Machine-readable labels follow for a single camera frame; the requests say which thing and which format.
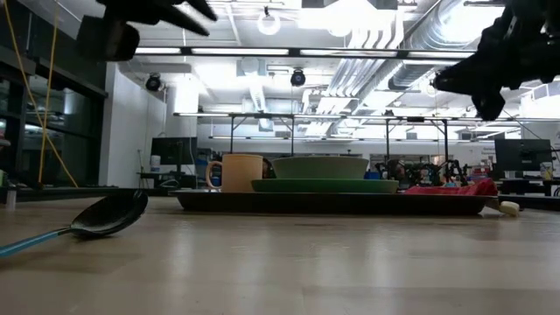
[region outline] spoon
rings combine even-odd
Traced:
[[[70,224],[0,247],[0,257],[10,256],[57,236],[72,233],[81,238],[101,238],[136,222],[148,205],[148,195],[141,191],[119,193],[105,197],[82,211]]]

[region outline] monitor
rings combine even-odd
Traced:
[[[161,165],[193,165],[196,158],[196,140],[196,137],[153,138],[151,155],[160,156]]]
[[[552,163],[550,140],[496,139],[496,164],[500,171],[540,171],[541,164]]]

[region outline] blue spoon handle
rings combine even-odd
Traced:
[[[33,236],[22,241],[16,241],[10,245],[0,247],[0,257],[6,257],[12,254],[16,254],[18,251],[27,249],[33,245],[37,245],[41,242],[51,240],[59,235],[64,235],[70,232],[72,232],[72,229],[70,227],[65,227],[41,235]]]

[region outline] wooden table surface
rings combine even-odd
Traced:
[[[0,244],[94,199],[0,209]],[[560,311],[560,215],[519,220],[187,215],[175,199],[115,237],[0,259],[2,314],[482,315]]]

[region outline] black tray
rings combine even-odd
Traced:
[[[170,192],[189,212],[220,214],[476,215],[495,197],[372,193]]]

